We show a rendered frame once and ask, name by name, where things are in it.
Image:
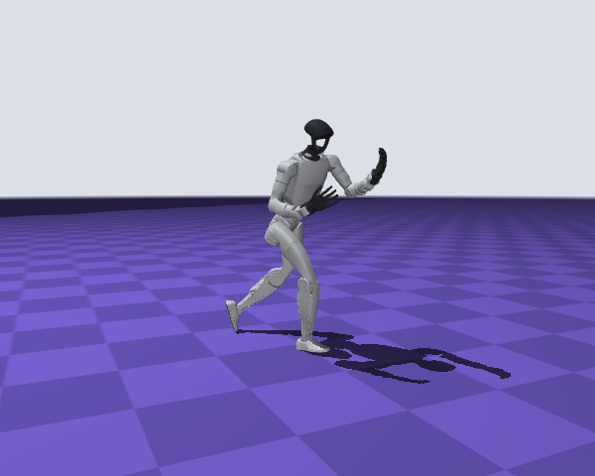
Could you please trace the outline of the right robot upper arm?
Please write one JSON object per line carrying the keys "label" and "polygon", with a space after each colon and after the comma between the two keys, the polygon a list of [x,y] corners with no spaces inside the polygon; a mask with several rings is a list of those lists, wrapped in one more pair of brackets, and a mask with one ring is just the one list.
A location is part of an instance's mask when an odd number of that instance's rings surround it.
{"label": "right robot upper arm", "polygon": [[[282,203],[282,197],[286,193],[291,178],[293,178],[298,172],[298,161],[294,159],[280,162],[277,168],[277,177],[273,186],[271,198],[276,199]],[[271,210],[270,210],[271,211]],[[273,212],[273,211],[272,211]]]}

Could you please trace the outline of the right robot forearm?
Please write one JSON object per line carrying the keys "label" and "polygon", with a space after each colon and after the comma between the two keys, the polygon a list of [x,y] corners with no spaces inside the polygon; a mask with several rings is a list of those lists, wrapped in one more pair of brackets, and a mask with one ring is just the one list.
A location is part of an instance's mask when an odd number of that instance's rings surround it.
{"label": "right robot forearm", "polygon": [[310,213],[306,210],[305,206],[290,205],[289,203],[282,203],[276,199],[272,199],[269,203],[269,209],[274,213],[281,215],[282,217],[295,218],[296,220],[302,220]]}

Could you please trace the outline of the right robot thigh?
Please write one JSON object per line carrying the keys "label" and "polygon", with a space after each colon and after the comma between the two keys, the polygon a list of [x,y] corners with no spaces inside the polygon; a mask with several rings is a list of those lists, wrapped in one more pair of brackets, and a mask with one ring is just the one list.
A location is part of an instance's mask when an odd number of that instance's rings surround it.
{"label": "right robot thigh", "polygon": [[298,270],[299,278],[305,278],[311,283],[311,292],[318,283],[311,260],[295,233],[282,222],[273,221],[266,230],[265,240],[273,245],[280,245],[280,251],[286,259]]}

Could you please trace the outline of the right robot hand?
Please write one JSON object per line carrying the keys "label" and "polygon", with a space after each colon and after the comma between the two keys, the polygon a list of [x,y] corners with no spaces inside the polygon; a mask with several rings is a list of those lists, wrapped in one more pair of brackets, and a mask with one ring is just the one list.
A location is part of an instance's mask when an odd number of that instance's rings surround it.
{"label": "right robot hand", "polygon": [[[314,194],[312,195],[312,198],[310,199],[310,201],[304,203],[303,205],[300,206],[300,208],[304,207],[306,208],[306,210],[310,213],[308,216],[312,215],[316,210],[317,211],[321,211],[324,210],[325,208],[328,208],[334,204],[336,204],[337,202],[339,202],[339,199],[337,199],[336,201],[327,204],[328,202],[332,201],[333,199],[335,199],[338,194],[336,194],[335,196],[329,198],[332,194],[334,194],[336,192],[336,189],[331,192],[330,194],[326,195],[325,197],[323,197],[323,195],[325,195],[328,191],[330,191],[332,189],[332,186],[330,186],[328,189],[326,189],[323,193],[319,194],[318,196],[316,196],[318,194],[318,192],[321,190],[322,186],[320,185],[314,192]],[[327,199],[329,198],[329,199]],[[325,200],[327,199],[327,200]]]}

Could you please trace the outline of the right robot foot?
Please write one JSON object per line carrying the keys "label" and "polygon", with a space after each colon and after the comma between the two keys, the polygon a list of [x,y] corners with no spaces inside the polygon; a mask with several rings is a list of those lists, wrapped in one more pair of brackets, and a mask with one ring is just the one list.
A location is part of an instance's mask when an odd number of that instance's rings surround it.
{"label": "right robot foot", "polygon": [[330,347],[316,341],[314,338],[310,338],[307,342],[302,342],[301,338],[299,338],[296,343],[296,350],[323,353],[328,352]]}

